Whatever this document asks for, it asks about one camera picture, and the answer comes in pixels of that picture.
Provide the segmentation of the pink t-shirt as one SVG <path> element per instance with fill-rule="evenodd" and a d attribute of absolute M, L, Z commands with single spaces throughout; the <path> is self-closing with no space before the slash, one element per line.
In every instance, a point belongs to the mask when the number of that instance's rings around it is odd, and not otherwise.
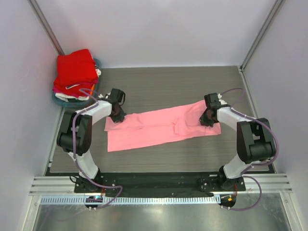
<path fill-rule="evenodd" d="M 123 122 L 106 119 L 107 151 L 116 152 L 221 134 L 220 124 L 202 126 L 204 101 L 125 116 Z"/>

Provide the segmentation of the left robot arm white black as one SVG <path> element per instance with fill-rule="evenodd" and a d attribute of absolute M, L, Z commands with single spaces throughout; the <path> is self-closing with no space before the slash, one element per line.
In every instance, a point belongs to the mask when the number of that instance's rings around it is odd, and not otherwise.
<path fill-rule="evenodd" d="M 80 177 L 94 184 L 102 185 L 101 172 L 90 153 L 92 126 L 99 120 L 108 117 L 114 123 L 124 121 L 126 113 L 122 109 L 126 94 L 119 89 L 98 98 L 83 109 L 65 111 L 56 143 L 73 159 Z"/>

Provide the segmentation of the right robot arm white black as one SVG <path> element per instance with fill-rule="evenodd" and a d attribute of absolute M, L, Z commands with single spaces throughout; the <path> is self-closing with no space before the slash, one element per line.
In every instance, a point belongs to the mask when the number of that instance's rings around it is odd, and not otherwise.
<path fill-rule="evenodd" d="M 217 184 L 224 191 L 234 190 L 242 174 L 254 166 L 267 166 L 277 153 L 269 121 L 254 118 L 236 111 L 217 93 L 204 96 L 206 109 L 199 118 L 200 124 L 213 127 L 223 123 L 236 132 L 236 155 L 218 171 Z"/>

